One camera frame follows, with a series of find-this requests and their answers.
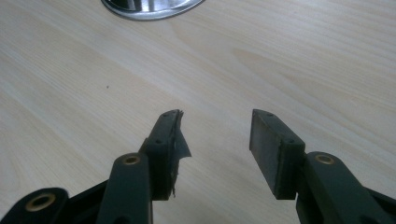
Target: brass grommet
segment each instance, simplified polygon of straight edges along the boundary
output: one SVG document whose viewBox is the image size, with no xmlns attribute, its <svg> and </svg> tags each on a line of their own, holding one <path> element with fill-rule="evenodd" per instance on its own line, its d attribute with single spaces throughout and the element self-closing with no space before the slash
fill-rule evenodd
<svg viewBox="0 0 396 224">
<path fill-rule="evenodd" d="M 326 155 L 322 155 L 319 154 L 315 157 L 315 160 L 323 163 L 323 164 L 327 164 L 327 165 L 332 165 L 335 163 L 334 159 L 330 156 L 326 156 Z"/>
<path fill-rule="evenodd" d="M 140 157 L 137 156 L 130 156 L 123 160 L 125 165 L 135 165 L 140 162 Z"/>
<path fill-rule="evenodd" d="M 38 212 L 55 202 L 56 196 L 53 193 L 42 193 L 26 204 L 25 209 L 29 212 Z"/>
</svg>

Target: table surface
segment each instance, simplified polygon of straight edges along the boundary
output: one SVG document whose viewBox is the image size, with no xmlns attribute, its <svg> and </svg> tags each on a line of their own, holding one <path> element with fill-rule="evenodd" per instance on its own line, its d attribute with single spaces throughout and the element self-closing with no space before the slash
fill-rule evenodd
<svg viewBox="0 0 396 224">
<path fill-rule="evenodd" d="M 104 181 L 177 108 L 192 158 L 155 223 L 299 223 L 248 150 L 253 108 L 396 198 L 395 36 L 393 0 L 207 0 L 151 22 L 99 0 L 4 0 L 0 217 L 36 189 Z"/>
</svg>

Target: light wood grain surface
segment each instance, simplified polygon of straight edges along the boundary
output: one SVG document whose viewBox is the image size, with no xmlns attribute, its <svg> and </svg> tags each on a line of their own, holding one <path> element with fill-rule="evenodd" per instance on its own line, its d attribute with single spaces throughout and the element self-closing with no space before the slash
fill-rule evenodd
<svg viewBox="0 0 396 224">
<path fill-rule="evenodd" d="M 107 179 L 176 108 L 192 158 L 155 223 L 299 223 L 248 150 L 253 108 L 396 198 L 396 2 L 207 0 L 136 22 L 99 0 L 3 0 L 0 217 Z"/>
</svg>

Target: wooden table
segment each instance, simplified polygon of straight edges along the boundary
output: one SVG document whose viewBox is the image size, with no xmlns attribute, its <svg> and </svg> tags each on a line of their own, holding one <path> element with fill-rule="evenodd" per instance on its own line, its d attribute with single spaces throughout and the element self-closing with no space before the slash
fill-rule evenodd
<svg viewBox="0 0 396 224">
<path fill-rule="evenodd" d="M 4 0 L 0 217 L 36 189 L 107 179 L 175 108 L 192 158 L 155 223 L 299 223 L 248 150 L 253 108 L 396 198 L 395 36 L 393 0 L 207 0 L 152 22 L 99 0 Z"/>
</svg>

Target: hole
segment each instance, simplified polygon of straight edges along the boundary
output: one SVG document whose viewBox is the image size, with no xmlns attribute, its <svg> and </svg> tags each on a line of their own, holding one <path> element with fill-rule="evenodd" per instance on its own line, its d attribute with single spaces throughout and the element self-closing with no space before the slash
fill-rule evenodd
<svg viewBox="0 0 396 224">
<path fill-rule="evenodd" d="M 129 224 L 131 221 L 128 217 L 117 217 L 113 222 L 114 224 Z"/>
<path fill-rule="evenodd" d="M 26 204 L 25 209 L 29 212 L 38 212 L 53 204 L 55 198 L 55 194 L 53 193 L 42 193 L 30 200 Z"/>
<path fill-rule="evenodd" d="M 334 159 L 331 158 L 330 156 L 326 156 L 326 155 L 317 155 L 315 157 L 315 160 L 317 160 L 323 164 L 327 164 L 327 165 L 334 164 Z"/>
<path fill-rule="evenodd" d="M 367 217 L 367 216 L 361 216 L 360 222 L 362 224 L 379 224 L 379 223 L 381 223 L 377 219 L 375 219 L 373 217 Z"/>
<path fill-rule="evenodd" d="M 131 156 L 124 159 L 123 163 L 126 165 L 134 165 L 140 162 L 140 158 L 137 156 Z"/>
</svg>

